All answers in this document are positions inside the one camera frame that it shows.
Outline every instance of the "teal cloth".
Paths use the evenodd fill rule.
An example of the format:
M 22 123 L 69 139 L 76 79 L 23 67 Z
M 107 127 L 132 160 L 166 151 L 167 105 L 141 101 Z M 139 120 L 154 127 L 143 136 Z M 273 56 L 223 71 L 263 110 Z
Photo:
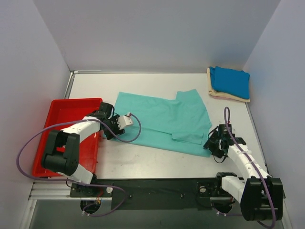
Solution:
M 175 100 L 120 92 L 115 104 L 120 115 L 132 112 L 142 124 L 142 132 L 131 144 L 172 150 L 198 156 L 210 156 L 203 144 L 211 122 L 197 90 L 177 92 Z M 130 140 L 139 124 L 125 128 L 120 138 Z

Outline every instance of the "white enclosure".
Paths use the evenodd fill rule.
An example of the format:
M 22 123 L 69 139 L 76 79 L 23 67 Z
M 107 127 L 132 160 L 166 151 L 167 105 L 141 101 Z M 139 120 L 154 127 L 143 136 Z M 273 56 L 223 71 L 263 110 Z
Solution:
M 0 228 L 20 226 L 33 182 L 15 157 L 63 98 L 70 70 L 205 73 L 210 65 L 250 73 L 268 168 L 282 179 L 293 227 L 303 228 L 304 11 L 303 0 L 0 1 Z M 21 159 L 27 172 L 38 141 Z

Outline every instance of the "blue towel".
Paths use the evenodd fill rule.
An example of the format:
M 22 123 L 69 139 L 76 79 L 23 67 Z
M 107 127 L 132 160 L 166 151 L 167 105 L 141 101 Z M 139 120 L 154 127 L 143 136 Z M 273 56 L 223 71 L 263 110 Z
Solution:
M 124 115 L 132 112 L 142 124 L 135 145 L 172 150 L 198 156 L 210 156 L 203 149 L 211 122 L 203 101 L 194 90 L 178 92 L 175 100 L 120 92 L 115 111 Z M 125 128 L 124 140 L 134 138 L 139 125 Z
M 217 91 L 249 99 L 249 77 L 244 71 L 210 67 L 211 85 Z

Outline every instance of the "cable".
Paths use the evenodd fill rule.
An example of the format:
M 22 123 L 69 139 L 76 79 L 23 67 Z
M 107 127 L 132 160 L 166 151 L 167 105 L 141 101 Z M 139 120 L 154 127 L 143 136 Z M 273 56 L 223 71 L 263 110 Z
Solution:
M 132 139 L 132 140 L 123 140 L 123 139 L 120 139 L 104 122 L 98 120 L 98 119 L 82 119 L 82 120 L 78 120 L 78 121 L 72 121 L 72 122 L 66 122 L 66 123 L 59 123 L 59 124 L 54 124 L 54 125 L 50 125 L 44 129 L 42 129 L 41 131 L 39 131 L 37 134 L 35 134 L 33 137 L 31 137 L 25 144 L 24 146 L 20 149 L 18 155 L 17 155 L 17 158 L 16 158 L 16 166 L 17 166 L 17 169 L 19 170 L 19 172 L 21 172 L 21 174 L 23 174 L 25 177 L 28 177 L 30 179 L 34 179 L 34 180 L 49 180 L 48 178 L 40 178 L 40 177 L 34 177 L 32 175 L 29 175 L 27 174 L 26 172 L 24 172 L 20 166 L 20 162 L 19 162 L 19 159 L 20 159 L 20 155 L 22 153 L 22 151 L 24 150 L 24 148 L 28 145 L 28 143 L 30 143 L 31 140 L 33 140 L 35 137 L 37 137 L 38 135 L 40 135 L 42 132 L 46 131 L 46 130 L 49 130 L 49 129 L 52 129 L 54 127 L 58 127 L 58 126 L 62 126 L 62 125 L 72 125 L 72 124 L 75 124 L 75 123 L 83 123 L 83 122 L 88 122 L 88 121 L 94 121 L 94 122 L 98 122 L 100 124 L 102 124 L 105 128 L 107 128 L 110 133 L 115 137 L 117 138 L 119 141 L 121 142 L 125 142 L 125 143 L 129 143 L 129 142 L 133 142 L 134 140 L 136 140 L 140 133 L 141 133 L 141 130 L 142 130 L 142 126 L 141 126 L 141 122 L 140 120 L 133 114 L 131 114 L 131 116 L 133 116 L 139 123 L 139 133 L 137 134 L 137 136 Z M 64 181 L 63 179 L 52 179 L 52 181 Z
M 224 161 L 226 160 L 227 157 L 228 157 L 228 156 L 224 155 L 224 158 L 223 158 L 222 161 L 217 161 L 216 158 L 215 158 L 215 155 L 213 155 L 214 161 L 215 161 L 216 163 L 218 163 L 218 164 L 221 164 L 222 162 L 224 162 Z
M 72 186 L 68 185 L 68 179 L 66 179 L 66 186 L 72 187 Z
M 211 133 L 214 133 L 214 131 L 215 131 L 217 128 L 218 128 L 218 126 L 215 127 L 213 130 L 211 130 L 211 131 L 209 132 L 209 134 L 208 134 L 208 137 L 210 137 L 210 134 L 211 134 Z
M 102 216 L 106 216 L 106 215 L 109 215 L 111 213 L 113 213 L 116 209 L 118 209 L 124 202 L 125 200 L 127 199 L 127 192 L 122 189 L 121 187 L 118 187 L 118 186 L 113 186 L 113 185 L 94 185 L 94 184 L 83 184 L 83 183 L 78 183 L 79 185 L 84 185 L 84 186 L 90 186 L 90 187 L 112 187 L 112 188 L 115 188 L 115 189 L 118 189 L 120 191 L 122 191 L 125 195 L 124 195 L 124 198 L 123 200 L 112 210 L 106 212 L 106 213 L 102 213 L 102 214 L 88 214 L 88 216 L 91 216 L 91 217 L 102 217 Z M 85 206 L 82 210 L 83 212 L 90 206 L 94 205 L 95 203 L 93 204 L 89 204 L 87 206 Z
M 272 229 L 274 228 L 275 226 L 275 221 L 276 221 L 276 216 L 275 216 L 275 208 L 274 208 L 274 205 L 273 205 L 273 202 L 272 202 L 272 199 L 271 199 L 271 196 L 270 196 L 270 193 L 269 193 L 269 190 L 268 190 L 268 187 L 267 187 L 267 184 L 265 182 L 265 179 L 263 178 L 263 175 L 260 173 L 259 169 L 256 167 L 256 165 L 254 164 L 254 162 L 251 160 L 251 158 L 249 157 L 249 155 L 244 152 L 244 150 L 238 145 L 236 139 L 233 137 L 231 131 L 230 131 L 230 128 L 229 128 L 229 124 L 228 124 L 228 120 L 227 120 L 227 115 L 226 115 L 226 111 L 228 110 L 228 114 L 229 114 L 229 118 L 230 118 L 230 109 L 226 106 L 224 108 L 224 122 L 225 122 L 225 126 L 227 128 L 227 131 L 231 137 L 231 139 L 233 140 L 233 142 L 235 143 L 235 145 L 237 146 L 237 148 L 243 152 L 243 154 L 247 157 L 247 159 L 249 160 L 249 162 L 251 163 L 251 165 L 254 167 L 254 169 L 256 170 L 256 172 L 258 173 L 260 179 L 262 180 L 262 183 L 263 183 L 263 186 L 264 186 L 264 189 L 265 189 L 265 192 L 266 192 L 266 195 L 267 195 L 267 198 L 268 198 L 268 201 L 269 201 L 269 204 L 270 204 L 270 207 L 271 207 L 271 213 L 272 213 L 272 224 L 270 226 L 268 225 L 265 225 L 264 223 L 262 223 L 261 221 L 257 221 L 260 225 L 262 225 L 263 227 L 265 228 L 268 228 L 268 229 Z
M 24 148 L 28 145 L 28 143 L 33 140 L 35 137 L 37 137 L 38 135 L 40 135 L 42 132 L 46 131 L 46 130 L 49 130 L 49 129 L 52 129 L 54 127 L 58 127 L 58 126 L 62 126 L 62 125 L 72 125 L 72 124 L 75 124 L 75 123 L 82 123 L 82 122 L 88 122 L 88 121 L 94 121 L 94 122 L 98 122 L 100 124 L 102 124 L 105 128 L 107 128 L 110 133 L 115 137 L 117 138 L 119 141 L 121 142 L 125 142 L 125 143 L 129 143 L 129 142 L 132 142 L 134 140 L 136 140 L 140 133 L 141 133 L 141 130 L 142 130 L 142 126 L 141 126 L 141 122 L 140 120 L 133 114 L 130 114 L 131 116 L 133 116 L 139 123 L 139 133 L 137 134 L 137 136 L 132 139 L 132 140 L 122 140 L 120 139 L 104 122 L 98 120 L 98 119 L 82 119 L 82 120 L 78 120 L 78 121 L 72 121 L 72 122 L 66 122 L 66 123 L 59 123 L 59 124 L 55 124 L 55 125 L 51 125 L 51 126 L 48 126 L 44 129 L 42 129 L 41 131 L 39 131 L 37 134 L 35 134 L 33 137 L 31 137 L 24 145 L 23 147 L 20 149 L 20 151 L 18 152 L 18 155 L 17 155 L 17 158 L 16 158 L 16 166 L 17 166 L 17 169 L 19 170 L 19 172 L 24 175 L 25 177 L 28 177 L 30 179 L 34 179 L 34 180 L 45 180 L 45 181 L 65 181 L 65 182 L 75 182 L 74 180 L 71 180 L 71 179 L 48 179 L 48 178 L 40 178 L 40 177 L 35 177 L 35 176 L 32 176 L 30 174 L 27 174 L 20 166 L 20 156 L 21 156 L 21 153 L 22 151 L 24 150 Z M 122 191 L 123 193 L 125 193 L 125 197 L 124 199 L 114 208 L 112 209 L 111 211 L 109 212 L 106 212 L 106 213 L 103 213 L 103 214 L 99 214 L 99 215 L 90 215 L 90 216 L 93 216 L 93 217 L 98 217 L 98 216 L 105 216 L 105 215 L 108 215 L 112 212 L 114 212 L 116 209 L 118 209 L 123 203 L 124 201 L 126 200 L 127 198 L 127 193 L 124 189 L 122 189 L 121 187 L 118 187 L 118 186 L 112 186 L 112 185 L 95 185 L 95 184 L 84 184 L 84 183 L 81 183 L 81 182 L 76 182 L 76 184 L 79 184 L 79 185 L 83 185 L 83 186 L 90 186 L 90 187 L 112 187 L 112 188 L 115 188 L 115 189 L 118 189 L 120 191 Z

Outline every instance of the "red tray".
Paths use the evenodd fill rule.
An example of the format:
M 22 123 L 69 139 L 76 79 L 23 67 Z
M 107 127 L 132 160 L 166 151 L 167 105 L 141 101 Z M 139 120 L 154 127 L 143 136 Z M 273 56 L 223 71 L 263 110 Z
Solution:
M 91 113 L 92 111 L 98 110 L 101 102 L 101 98 L 53 100 L 44 127 L 46 128 L 53 124 L 83 119 L 84 116 Z M 54 129 L 60 130 L 66 127 L 68 127 L 68 125 L 59 126 Z M 58 173 L 54 173 L 41 167 L 41 159 L 49 131 L 51 131 L 51 129 L 42 133 L 40 143 L 38 145 L 32 170 L 33 176 L 36 177 L 61 176 Z M 92 134 L 83 140 L 80 144 L 80 164 L 93 173 L 95 172 L 97 163 L 96 157 L 100 137 L 100 133 Z

